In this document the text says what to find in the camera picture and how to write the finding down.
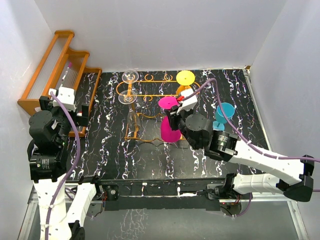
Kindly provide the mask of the pink plastic wine glass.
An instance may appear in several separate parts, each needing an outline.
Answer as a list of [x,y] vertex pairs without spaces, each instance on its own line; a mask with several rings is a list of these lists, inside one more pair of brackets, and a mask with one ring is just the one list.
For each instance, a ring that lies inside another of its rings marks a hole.
[[[158,105],[164,110],[170,110],[171,107],[177,106],[178,101],[174,96],[165,96],[161,98]],[[181,132],[179,130],[172,130],[168,116],[165,116],[160,126],[160,135],[164,142],[174,143],[181,138]]]

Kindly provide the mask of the blue plastic wine glass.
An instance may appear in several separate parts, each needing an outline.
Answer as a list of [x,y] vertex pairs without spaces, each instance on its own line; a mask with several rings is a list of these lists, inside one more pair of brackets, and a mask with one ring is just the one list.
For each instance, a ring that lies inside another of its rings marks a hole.
[[224,117],[222,110],[225,113],[225,116],[228,120],[230,120],[234,114],[235,114],[235,108],[233,105],[227,102],[223,102],[222,108],[220,106],[217,106],[217,109],[215,111],[215,121],[213,122],[213,129],[217,131],[224,131],[225,130],[225,124],[227,123],[226,118]]

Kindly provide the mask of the yellow plastic wine glass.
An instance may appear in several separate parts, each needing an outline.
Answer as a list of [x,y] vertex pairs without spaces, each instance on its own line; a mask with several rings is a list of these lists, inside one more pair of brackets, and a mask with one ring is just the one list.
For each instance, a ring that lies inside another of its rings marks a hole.
[[179,84],[176,90],[176,95],[179,95],[182,91],[190,89],[190,85],[194,83],[196,77],[193,72],[189,70],[182,70],[176,75],[176,82]]

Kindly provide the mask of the tall clear wine glass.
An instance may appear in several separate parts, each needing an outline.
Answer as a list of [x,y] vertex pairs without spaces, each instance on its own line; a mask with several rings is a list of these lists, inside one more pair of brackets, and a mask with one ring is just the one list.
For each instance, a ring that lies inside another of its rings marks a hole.
[[122,93],[125,103],[135,103],[135,108],[140,109],[142,107],[142,99],[139,96],[139,92],[136,89],[136,84],[140,76],[135,70],[128,70],[122,74],[122,81],[128,85],[128,89]]

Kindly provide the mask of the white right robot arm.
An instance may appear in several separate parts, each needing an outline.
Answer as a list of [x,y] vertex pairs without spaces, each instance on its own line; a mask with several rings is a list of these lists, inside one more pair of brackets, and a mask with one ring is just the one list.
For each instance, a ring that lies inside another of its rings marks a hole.
[[261,174],[228,173],[222,185],[207,186],[216,199],[233,199],[249,193],[282,194],[297,202],[308,202],[314,190],[314,158],[287,157],[244,141],[226,131],[214,130],[212,120],[193,110],[166,110],[172,130],[179,130],[194,150],[215,161],[249,166]]

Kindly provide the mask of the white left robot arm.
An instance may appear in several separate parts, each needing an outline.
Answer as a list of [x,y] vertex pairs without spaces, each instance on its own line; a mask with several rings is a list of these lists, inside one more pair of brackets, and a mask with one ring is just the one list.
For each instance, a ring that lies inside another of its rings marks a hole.
[[67,168],[69,132],[87,126],[89,105],[68,110],[61,100],[41,96],[39,112],[28,121],[32,137],[27,148],[30,177],[38,197],[40,239],[83,240],[84,222],[92,200],[103,195],[95,175],[81,177],[71,206],[66,208],[65,183],[74,167]]

